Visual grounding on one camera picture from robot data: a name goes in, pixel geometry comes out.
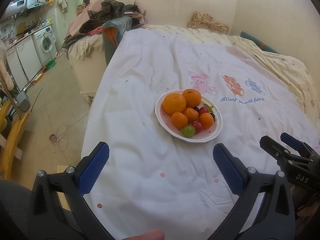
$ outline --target blue gripper pad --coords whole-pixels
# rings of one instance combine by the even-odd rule
[[[92,157],[92,159],[84,168],[78,180],[77,189],[81,197],[84,194],[90,193],[90,191],[92,190],[93,185],[97,181],[104,165],[107,163],[107,160],[109,159],[109,151],[110,150],[108,144],[100,142],[92,151],[92,153],[89,156],[87,156]]]
[[[292,137],[291,135],[285,132],[281,134],[280,139],[286,145],[289,145],[292,149],[296,151],[300,151],[303,148],[303,144],[301,141],[297,140],[296,138]]]
[[[231,192],[241,196],[247,180],[245,166],[242,162],[238,158],[233,157],[222,143],[217,144],[213,148],[213,159],[231,189]]]

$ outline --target cartoon bunny print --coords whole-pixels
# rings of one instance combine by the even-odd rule
[[[262,94],[263,96],[265,95],[265,93],[261,90],[261,87],[259,87],[257,83],[253,82],[250,78],[248,78],[248,80],[245,80],[245,84],[248,87],[251,87],[251,89],[253,91],[256,91],[258,94]]]
[[[208,78],[207,74],[196,74],[192,71],[188,71],[188,74],[192,79],[190,84],[193,85],[193,88],[198,90],[200,94],[207,92],[208,94],[215,96],[218,93],[215,87],[209,86],[209,83],[206,80]]]
[[[226,75],[222,76],[222,78],[225,80],[227,87],[233,92],[234,95],[244,95],[244,90],[241,88],[239,83],[236,83],[235,78]]]

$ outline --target white cable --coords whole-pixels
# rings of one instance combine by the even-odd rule
[[[59,128],[60,128],[62,125],[65,125],[67,129],[66,129],[65,131],[63,131],[61,134],[57,135],[57,134],[58,134],[58,130],[59,130]],[[68,131],[68,126],[67,126],[66,124],[61,124],[61,125],[58,127],[57,132],[56,132],[57,142],[56,142],[56,144],[55,144],[54,147],[53,147],[53,152],[54,152],[54,153],[55,153],[55,150],[54,150],[54,149],[55,149],[56,145],[58,145],[58,149],[59,149],[59,151],[61,151],[61,152],[65,151],[65,150],[67,149],[68,144],[69,144],[69,139],[68,139],[66,136],[64,136],[64,135],[67,133],[67,131]],[[63,150],[62,150],[61,147],[60,147],[60,141],[61,141],[62,138],[66,138],[66,139],[67,139],[66,148],[64,148]]]

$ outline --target yellow patterned bed sheet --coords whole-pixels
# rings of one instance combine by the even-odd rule
[[[307,115],[311,125],[320,135],[319,99],[313,80],[306,66],[298,59],[262,51],[253,41],[240,36],[212,33],[204,29],[185,29],[170,25],[145,25],[144,29],[163,30],[193,43],[217,43],[236,46],[247,52],[265,69],[283,81],[297,100],[300,109]]]

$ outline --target tangerine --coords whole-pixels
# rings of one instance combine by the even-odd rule
[[[181,130],[188,124],[188,118],[180,112],[175,112],[173,113],[173,115],[171,115],[171,122],[173,123],[175,128]]]
[[[184,109],[186,109],[186,105],[186,99],[180,93],[171,93],[167,95],[162,103],[164,111],[169,115],[172,115],[175,112],[182,113]]]
[[[204,114],[200,115],[199,122],[202,123],[204,129],[207,129],[207,128],[210,128],[213,125],[214,121],[213,121],[213,117],[212,117],[211,114],[204,113]]]
[[[186,99],[187,107],[194,108],[199,106],[201,103],[201,94],[195,89],[186,89],[183,91],[182,95]]]
[[[198,112],[190,107],[186,108],[183,114],[188,118],[189,123],[197,121],[199,117]]]

